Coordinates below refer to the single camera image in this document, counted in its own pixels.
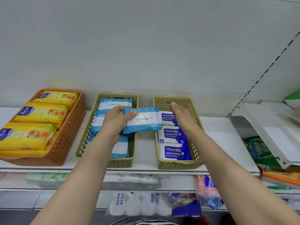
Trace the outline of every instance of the hand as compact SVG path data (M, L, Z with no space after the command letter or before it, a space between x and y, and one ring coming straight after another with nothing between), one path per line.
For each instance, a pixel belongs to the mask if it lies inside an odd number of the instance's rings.
M126 121L137 116L138 111L134 110L128 114L124 114L124 108L131 108L131 106L116 106L105 114L105 118L100 129L100 134L107 134L112 137L114 144L119 140L119 133L126 125Z
M178 105L175 102L171 102L170 108L176 115L179 126L187 136L190 133L193 133L196 130L200 129L188 109Z

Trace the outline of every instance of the black and white striped clothing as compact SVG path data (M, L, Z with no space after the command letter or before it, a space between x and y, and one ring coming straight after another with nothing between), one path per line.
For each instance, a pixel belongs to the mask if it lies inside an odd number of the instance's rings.
M111 223L110 225L177 225L166 220L156 218L131 217Z

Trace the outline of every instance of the person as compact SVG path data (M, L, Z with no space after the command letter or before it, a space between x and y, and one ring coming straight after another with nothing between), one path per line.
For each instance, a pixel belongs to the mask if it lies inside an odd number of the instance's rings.
M195 144L215 186L238 225L299 225L300 216L280 197L235 162L195 123L190 112L172 102L171 110L188 139ZM55 192L31 225L90 224L114 145L126 121L138 112L124 114L127 106L106 113L102 128L73 171ZM171 224L146 218L127 219L122 224Z

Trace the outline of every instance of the basket handle hole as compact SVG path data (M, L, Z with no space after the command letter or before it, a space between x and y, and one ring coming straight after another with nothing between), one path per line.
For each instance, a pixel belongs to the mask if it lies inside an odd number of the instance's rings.
M166 103L168 103L168 104L170 104L171 102L176 102L177 103L176 100L166 100Z

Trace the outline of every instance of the forearm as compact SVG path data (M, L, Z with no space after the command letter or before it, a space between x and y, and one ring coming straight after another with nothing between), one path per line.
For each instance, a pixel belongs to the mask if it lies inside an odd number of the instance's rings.
M237 224L300 224L300 217L291 207L235 162L200 128L188 136Z
M113 146L97 135L32 224L90 224Z

